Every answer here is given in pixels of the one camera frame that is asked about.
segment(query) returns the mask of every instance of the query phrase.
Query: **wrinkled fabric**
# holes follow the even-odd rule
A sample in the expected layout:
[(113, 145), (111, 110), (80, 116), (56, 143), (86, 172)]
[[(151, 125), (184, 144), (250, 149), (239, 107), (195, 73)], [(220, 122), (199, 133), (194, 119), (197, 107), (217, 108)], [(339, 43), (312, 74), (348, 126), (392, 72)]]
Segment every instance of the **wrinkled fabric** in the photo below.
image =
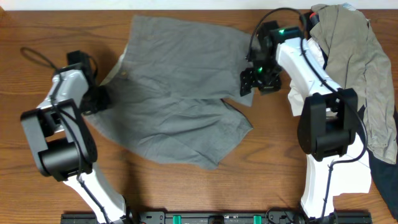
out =
[(229, 27), (136, 16), (126, 50), (103, 83), (111, 108), (87, 120), (146, 159), (215, 169), (252, 130), (221, 100), (251, 106), (253, 94), (239, 95), (249, 39)]
[(394, 87), (391, 62), (362, 12), (344, 6), (316, 5), (320, 22), (312, 38), (328, 56), (327, 74), (342, 88), (354, 88), (358, 109), (365, 106), (368, 148), (374, 156), (396, 163), (397, 130), (394, 125)]

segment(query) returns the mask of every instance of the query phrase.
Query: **robotic arm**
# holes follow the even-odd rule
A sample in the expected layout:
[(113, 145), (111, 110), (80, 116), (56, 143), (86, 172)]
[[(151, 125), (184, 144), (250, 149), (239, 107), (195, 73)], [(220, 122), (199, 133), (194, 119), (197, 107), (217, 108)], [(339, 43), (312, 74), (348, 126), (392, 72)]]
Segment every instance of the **robotic arm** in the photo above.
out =
[[(36, 109), (21, 116), (21, 123), (40, 173), (53, 176), (80, 194), (95, 212), (95, 217), (91, 219), (98, 223), (323, 223), (319, 218), (324, 205), (328, 166), (332, 161), (352, 159), (361, 153), (363, 145), (356, 134), (358, 124), (352, 111), (322, 86), (304, 60), (300, 51), (302, 34), (298, 28), (279, 29), (275, 22), (271, 23), (271, 29), (269, 24), (264, 24), (260, 29), (258, 38), (261, 50), (252, 52), (251, 61), (254, 66), (241, 74), (241, 94), (247, 94), (256, 85), (263, 92), (279, 89), (280, 80), (277, 75), (282, 68), (299, 87), (305, 99), (297, 130), (300, 146), (307, 154), (307, 178), (301, 199), (304, 215), (291, 211), (222, 215), (152, 212), (133, 215), (123, 196), (109, 185), (99, 170), (94, 140), (81, 117), (81, 113), (91, 114), (105, 110), (110, 103), (104, 87), (95, 85), (89, 57), (82, 52), (68, 54), (68, 66), (56, 72), (53, 87), (46, 99)], [(304, 41), (304, 49), (321, 77), (338, 90), (346, 101), (356, 105), (356, 93), (352, 89), (341, 90), (307, 50), (307, 41)], [(327, 117), (327, 111), (335, 112), (336, 115)], [(60, 131), (65, 131), (65, 138), (46, 141), (47, 137)], [(356, 162), (336, 166), (330, 193), (326, 198), (325, 214), (328, 220), (337, 219), (333, 214), (333, 196), (342, 193), (366, 193), (370, 184), (367, 153)], [(345, 223), (357, 223), (358, 220), (361, 223), (371, 223), (369, 214), (338, 216), (339, 220), (346, 219)]]

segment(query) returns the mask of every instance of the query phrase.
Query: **gray cloth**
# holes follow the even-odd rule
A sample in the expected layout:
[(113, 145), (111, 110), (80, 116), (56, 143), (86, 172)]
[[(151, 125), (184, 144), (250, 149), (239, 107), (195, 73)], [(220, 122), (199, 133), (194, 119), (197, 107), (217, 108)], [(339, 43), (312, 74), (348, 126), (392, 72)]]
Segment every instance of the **gray cloth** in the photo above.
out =
[(358, 109), (363, 105), (368, 148), (374, 156), (396, 163), (394, 87), (391, 63), (362, 12), (344, 6), (316, 5), (320, 22), (311, 30), (328, 56), (326, 72), (343, 88), (354, 88)]
[(105, 80), (112, 106), (87, 117), (146, 159), (215, 169), (252, 130), (221, 98), (240, 97), (250, 35), (229, 27), (136, 16), (127, 49)]

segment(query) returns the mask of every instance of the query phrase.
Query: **pile of cloth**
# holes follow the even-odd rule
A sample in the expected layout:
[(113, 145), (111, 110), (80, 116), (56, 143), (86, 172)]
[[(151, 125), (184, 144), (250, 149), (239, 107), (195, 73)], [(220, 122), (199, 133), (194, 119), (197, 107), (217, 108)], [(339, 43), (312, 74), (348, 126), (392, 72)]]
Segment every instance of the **pile of cloth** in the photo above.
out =
[[(358, 94), (373, 181), (398, 219), (390, 60), (371, 21), (350, 5), (316, 5), (312, 11), (320, 22), (310, 31), (311, 50), (335, 82)], [(222, 100), (252, 104), (253, 93), (239, 94), (249, 39), (230, 27), (136, 16), (123, 55), (102, 82), (113, 104), (86, 118), (102, 135), (146, 159), (215, 169), (252, 130), (246, 117)], [(300, 115), (302, 98), (294, 83), (290, 86), (293, 114)]]

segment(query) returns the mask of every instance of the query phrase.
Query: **wood grain surface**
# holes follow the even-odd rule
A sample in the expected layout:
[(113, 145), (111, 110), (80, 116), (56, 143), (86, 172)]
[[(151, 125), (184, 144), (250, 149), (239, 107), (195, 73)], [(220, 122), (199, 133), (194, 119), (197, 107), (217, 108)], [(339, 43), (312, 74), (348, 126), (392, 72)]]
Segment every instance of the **wood grain surface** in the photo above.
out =
[[(32, 47), (66, 65), (66, 53), (82, 50), (99, 63), (98, 81), (126, 46), (133, 15), (167, 16), (208, 22), (251, 32), (267, 11), (36, 11), (5, 12), (0, 17), (0, 222), (59, 223), (65, 212), (90, 212), (65, 184), (42, 177), (27, 145), (19, 116), (35, 108), (50, 90), (53, 71), (23, 59), (22, 46)], [(398, 13), (364, 11), (391, 59), (398, 87)], [(278, 13), (282, 26), (298, 24), (297, 16)], [(306, 160), (299, 147), (287, 100), (289, 77), (281, 91), (254, 96), (253, 107), (233, 103), (252, 122), (242, 143), (217, 170), (191, 165), (156, 164), (105, 139), (90, 127), (99, 166), (116, 190), (138, 210), (266, 211), (297, 208), (305, 184)], [(395, 223), (374, 184), (368, 194), (334, 199), (338, 210), (369, 210), (374, 223)]]

